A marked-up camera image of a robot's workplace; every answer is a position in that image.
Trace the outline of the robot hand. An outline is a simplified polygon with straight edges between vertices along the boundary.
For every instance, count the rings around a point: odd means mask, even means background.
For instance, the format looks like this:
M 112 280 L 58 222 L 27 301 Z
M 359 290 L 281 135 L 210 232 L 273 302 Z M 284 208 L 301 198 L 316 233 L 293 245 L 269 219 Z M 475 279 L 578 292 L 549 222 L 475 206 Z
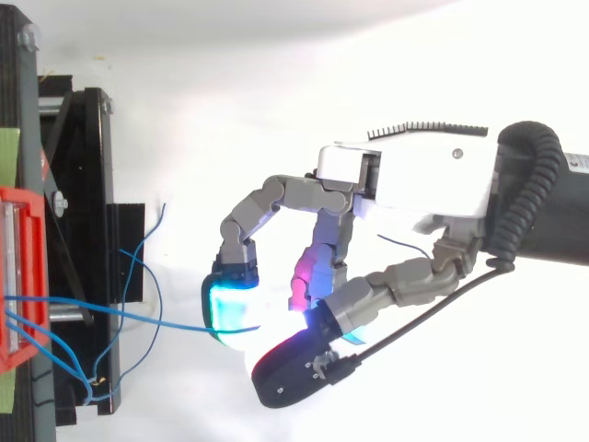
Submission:
M 402 124 L 356 145 L 328 145 L 317 170 L 273 175 L 223 220 L 223 239 L 202 284 L 202 312 L 214 322 L 214 291 L 246 294 L 259 283 L 254 234 L 280 209 L 313 213 L 311 244 L 298 260 L 288 306 L 304 327 L 268 350 L 251 380 L 270 409 L 294 405 L 349 376 L 361 359 L 340 357 L 332 343 L 350 340 L 384 308 L 440 307 L 476 262 L 497 153 L 484 127 Z M 431 253 L 349 278 L 345 259 L 357 218 L 402 212 L 423 235 L 440 231 Z

